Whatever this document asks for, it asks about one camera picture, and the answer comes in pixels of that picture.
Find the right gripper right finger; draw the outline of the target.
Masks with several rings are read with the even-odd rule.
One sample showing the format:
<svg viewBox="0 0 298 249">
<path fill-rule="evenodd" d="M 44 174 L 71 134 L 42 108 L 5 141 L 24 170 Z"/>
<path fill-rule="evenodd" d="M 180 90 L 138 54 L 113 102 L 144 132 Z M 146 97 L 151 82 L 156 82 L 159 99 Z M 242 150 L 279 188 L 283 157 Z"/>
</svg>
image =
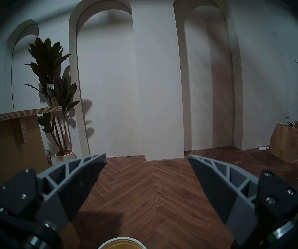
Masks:
<svg viewBox="0 0 298 249">
<path fill-rule="evenodd" d="M 258 177 L 236 165 L 198 155 L 188 161 L 207 199 L 229 229 L 231 247 L 298 244 L 298 191 L 270 170 Z"/>
</svg>

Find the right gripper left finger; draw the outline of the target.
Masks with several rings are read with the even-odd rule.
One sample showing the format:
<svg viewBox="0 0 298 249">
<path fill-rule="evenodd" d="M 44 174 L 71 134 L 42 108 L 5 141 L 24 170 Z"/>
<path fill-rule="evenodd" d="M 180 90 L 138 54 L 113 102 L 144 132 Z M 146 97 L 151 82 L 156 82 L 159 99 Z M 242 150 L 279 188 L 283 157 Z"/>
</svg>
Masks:
<svg viewBox="0 0 298 249">
<path fill-rule="evenodd" d="M 0 186 L 0 225 L 29 230 L 51 223 L 62 231 L 89 196 L 106 154 L 59 163 L 36 174 L 25 168 Z"/>
</svg>

